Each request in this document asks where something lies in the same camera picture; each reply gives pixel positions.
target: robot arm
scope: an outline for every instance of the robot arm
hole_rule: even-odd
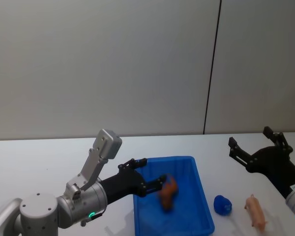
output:
[[[289,156],[293,149],[288,145],[283,133],[273,133],[268,126],[264,128],[263,133],[275,146],[260,149],[250,155],[230,137],[230,157],[243,165],[248,172],[265,175],[295,214],[295,165]]]
[[[101,130],[81,172],[67,183],[62,196],[36,193],[24,200],[14,199],[0,210],[0,236],[57,236],[58,228],[78,222],[85,226],[102,216],[108,204],[128,194],[144,197],[162,189],[165,175],[146,182],[135,170],[145,166],[146,159],[131,159],[118,166],[118,174],[105,180],[98,178],[121,143],[114,132]]]

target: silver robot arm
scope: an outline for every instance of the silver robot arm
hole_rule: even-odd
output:
[[[106,180],[98,178],[103,166],[114,159],[122,140],[113,131],[101,130],[88,152],[81,170],[67,184],[62,196],[36,193],[26,199],[14,199],[0,209],[0,236],[57,236],[80,222],[85,226],[105,212],[108,204],[128,195],[144,197],[162,188],[166,176],[145,182],[135,171],[146,159],[131,159],[118,166],[119,173]]]
[[[295,214],[295,165],[289,156],[293,148],[283,133],[274,133],[268,126],[264,128],[263,133],[274,146],[262,148],[250,155],[240,148],[233,137],[230,137],[230,157],[243,165],[248,172],[265,175]]]

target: pink toy pig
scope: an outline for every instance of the pink toy pig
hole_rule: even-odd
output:
[[[258,199],[251,194],[250,198],[247,198],[245,209],[248,209],[249,214],[251,216],[252,225],[260,230],[261,233],[265,231],[266,220],[265,215],[261,209]]]

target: green indicator light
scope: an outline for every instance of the green indicator light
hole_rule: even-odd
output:
[[[92,216],[95,216],[95,212],[92,212],[91,214],[88,215],[89,218],[91,218]]]

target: gray wall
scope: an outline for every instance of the gray wall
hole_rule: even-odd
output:
[[[0,139],[199,133],[218,0],[0,0]]]
[[[223,0],[206,133],[295,131],[295,0]]]
[[[219,0],[0,0],[0,139],[202,133]],[[295,0],[223,0],[206,133],[295,131]]]

